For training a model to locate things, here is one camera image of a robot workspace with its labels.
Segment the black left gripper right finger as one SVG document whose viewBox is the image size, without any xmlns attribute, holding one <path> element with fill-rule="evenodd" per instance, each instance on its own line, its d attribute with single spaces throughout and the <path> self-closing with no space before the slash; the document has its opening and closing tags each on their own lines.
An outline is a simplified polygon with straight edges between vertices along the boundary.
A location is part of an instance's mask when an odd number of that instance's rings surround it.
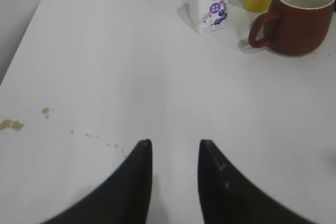
<svg viewBox="0 0 336 224">
<path fill-rule="evenodd" d="M 198 194 L 205 223 L 297 223 L 236 169 L 211 140 L 201 140 Z"/>
</svg>

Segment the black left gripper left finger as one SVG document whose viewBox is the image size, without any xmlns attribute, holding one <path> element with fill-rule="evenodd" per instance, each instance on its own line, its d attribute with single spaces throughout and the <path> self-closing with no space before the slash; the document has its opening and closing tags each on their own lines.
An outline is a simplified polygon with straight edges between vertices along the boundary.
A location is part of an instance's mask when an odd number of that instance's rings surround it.
<svg viewBox="0 0 336 224">
<path fill-rule="evenodd" d="M 45 223 L 146 223 L 152 191 L 152 142 L 138 141 L 99 187 Z"/>
</svg>

